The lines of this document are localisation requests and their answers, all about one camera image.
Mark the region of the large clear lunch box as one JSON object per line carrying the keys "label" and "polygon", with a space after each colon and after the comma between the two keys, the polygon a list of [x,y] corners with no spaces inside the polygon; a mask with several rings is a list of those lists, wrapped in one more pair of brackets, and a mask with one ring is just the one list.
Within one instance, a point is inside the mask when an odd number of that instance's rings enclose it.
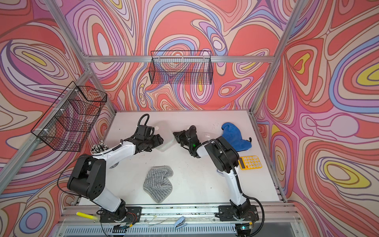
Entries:
{"label": "large clear lunch box", "polygon": [[163,139],[163,144],[159,145],[157,149],[160,152],[167,151],[176,142],[169,123],[167,121],[159,121],[153,127],[155,128],[155,134],[159,134]]}

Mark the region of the small clear box base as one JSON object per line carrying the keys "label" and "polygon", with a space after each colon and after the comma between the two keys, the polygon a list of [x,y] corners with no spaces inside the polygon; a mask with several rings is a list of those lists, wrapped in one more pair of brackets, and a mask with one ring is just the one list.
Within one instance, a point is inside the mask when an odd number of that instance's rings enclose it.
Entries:
{"label": "small clear box base", "polygon": [[197,136],[200,142],[209,141],[211,139],[215,139],[219,137],[219,135],[212,132],[200,132],[197,134]]}

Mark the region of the blue microfiber cloth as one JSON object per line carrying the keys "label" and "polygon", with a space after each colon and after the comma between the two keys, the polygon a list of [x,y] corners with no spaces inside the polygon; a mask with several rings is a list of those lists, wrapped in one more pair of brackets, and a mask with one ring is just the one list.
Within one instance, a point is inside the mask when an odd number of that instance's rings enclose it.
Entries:
{"label": "blue microfiber cloth", "polygon": [[222,125],[222,137],[237,151],[248,151],[252,148],[252,139],[245,140],[242,138],[241,131],[231,122]]}

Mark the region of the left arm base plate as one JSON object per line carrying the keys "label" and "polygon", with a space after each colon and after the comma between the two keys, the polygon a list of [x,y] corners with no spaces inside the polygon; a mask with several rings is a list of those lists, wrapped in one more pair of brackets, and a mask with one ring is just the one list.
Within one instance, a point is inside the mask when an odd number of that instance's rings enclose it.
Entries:
{"label": "left arm base plate", "polygon": [[142,207],[127,206],[124,210],[110,212],[105,209],[98,210],[96,214],[100,216],[101,223],[129,223],[134,224],[140,221]]}

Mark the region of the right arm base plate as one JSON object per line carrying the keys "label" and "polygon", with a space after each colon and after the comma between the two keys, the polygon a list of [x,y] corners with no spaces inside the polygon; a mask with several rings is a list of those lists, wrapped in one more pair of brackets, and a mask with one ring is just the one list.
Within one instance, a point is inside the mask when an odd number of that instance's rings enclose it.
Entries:
{"label": "right arm base plate", "polygon": [[259,214],[255,205],[251,205],[248,208],[238,209],[231,205],[220,205],[218,211],[215,213],[215,217],[221,221],[259,221]]}

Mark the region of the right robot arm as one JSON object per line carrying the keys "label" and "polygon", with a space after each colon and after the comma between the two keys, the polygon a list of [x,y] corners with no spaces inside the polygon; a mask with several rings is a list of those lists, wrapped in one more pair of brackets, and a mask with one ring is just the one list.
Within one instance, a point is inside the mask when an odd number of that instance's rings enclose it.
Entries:
{"label": "right robot arm", "polygon": [[241,219],[249,212],[250,200],[245,197],[238,177],[238,152],[222,136],[200,142],[196,127],[174,132],[173,136],[181,147],[195,158],[210,157],[217,170],[223,175],[230,191],[230,204],[235,218]]}

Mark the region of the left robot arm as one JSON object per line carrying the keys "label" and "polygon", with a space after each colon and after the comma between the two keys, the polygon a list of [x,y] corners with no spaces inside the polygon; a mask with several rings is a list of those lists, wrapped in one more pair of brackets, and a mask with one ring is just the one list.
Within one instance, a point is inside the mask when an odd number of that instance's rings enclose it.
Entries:
{"label": "left robot arm", "polygon": [[67,183],[69,191],[94,202],[120,222],[127,215],[125,201],[107,189],[106,172],[125,158],[162,145],[164,139],[154,132],[154,127],[140,125],[131,137],[121,139],[115,147],[80,156]]}

